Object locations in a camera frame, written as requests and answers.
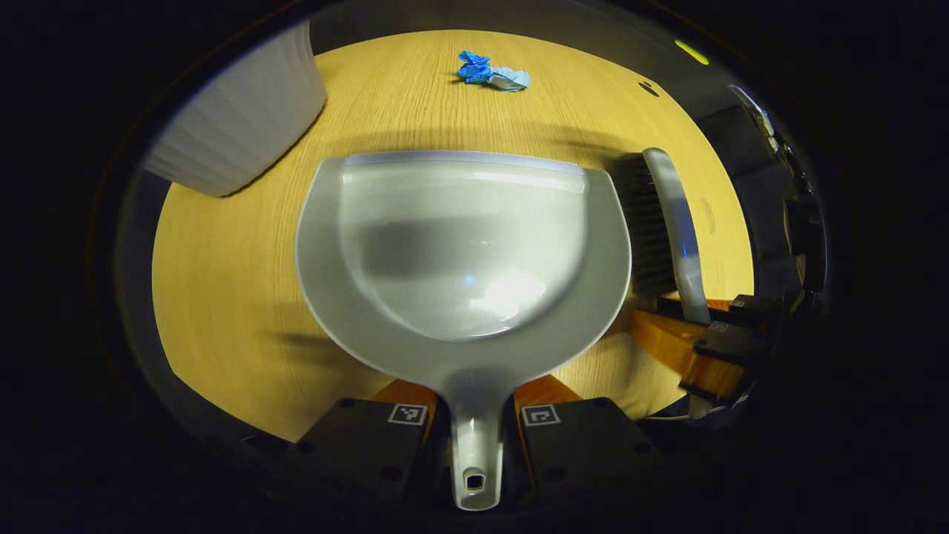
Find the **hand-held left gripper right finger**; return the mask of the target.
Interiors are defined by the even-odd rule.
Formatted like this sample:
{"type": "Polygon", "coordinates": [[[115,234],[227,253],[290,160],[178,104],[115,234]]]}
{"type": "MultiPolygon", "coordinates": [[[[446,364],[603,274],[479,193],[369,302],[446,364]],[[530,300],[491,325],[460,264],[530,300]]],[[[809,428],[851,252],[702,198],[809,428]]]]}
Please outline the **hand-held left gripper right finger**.
{"type": "Polygon", "coordinates": [[[504,408],[504,504],[555,507],[648,478],[660,452],[610,398],[580,398],[550,375],[504,408]]]}

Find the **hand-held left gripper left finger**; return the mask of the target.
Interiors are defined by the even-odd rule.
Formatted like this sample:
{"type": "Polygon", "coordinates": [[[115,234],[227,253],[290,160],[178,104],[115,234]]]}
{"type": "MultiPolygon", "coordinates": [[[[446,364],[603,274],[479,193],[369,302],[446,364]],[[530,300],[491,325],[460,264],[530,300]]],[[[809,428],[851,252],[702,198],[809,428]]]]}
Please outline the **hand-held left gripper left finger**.
{"type": "Polygon", "coordinates": [[[294,444],[295,470],[360,503],[450,507],[449,415],[437,393],[403,380],[340,398],[294,444]]]}

